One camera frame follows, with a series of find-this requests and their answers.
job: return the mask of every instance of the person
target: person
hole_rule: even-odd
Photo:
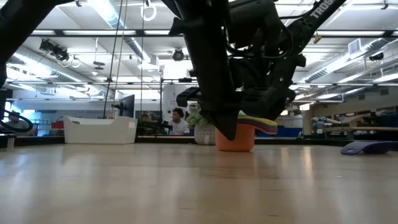
[[[188,123],[182,119],[183,117],[184,112],[181,108],[175,108],[173,110],[172,119],[169,121],[169,125],[173,126],[173,130],[170,134],[183,135],[189,133]]]
[[[29,127],[29,124],[26,121],[20,120],[18,115],[19,115],[19,113],[14,112],[14,111],[12,113],[10,113],[9,121],[6,122],[6,124],[13,128],[27,129]],[[25,133],[20,133],[20,132],[15,132],[15,131],[13,131],[13,133],[16,136],[29,136],[29,135],[32,135],[34,133],[34,131],[35,130],[31,129],[30,131],[25,132]]]

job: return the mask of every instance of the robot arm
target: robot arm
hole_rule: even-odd
[[[294,100],[289,86],[296,67],[305,66],[301,51],[345,0],[319,0],[288,27],[274,0],[163,2],[177,8],[170,35],[183,34],[199,84],[177,103],[198,100],[201,115],[232,140],[240,110],[276,119]]]

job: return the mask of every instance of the purple foam pad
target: purple foam pad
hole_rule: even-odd
[[[346,145],[341,153],[343,155],[357,155],[360,152],[368,154],[384,154],[392,149],[398,149],[398,142],[355,141]]]

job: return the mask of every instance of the orange container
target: orange container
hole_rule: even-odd
[[[228,140],[216,129],[216,147],[220,151],[249,152],[254,147],[254,127],[246,124],[238,124],[233,141]]]

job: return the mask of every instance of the wooden floor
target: wooden floor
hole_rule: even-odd
[[[398,223],[398,153],[172,144],[0,153],[1,224]]]

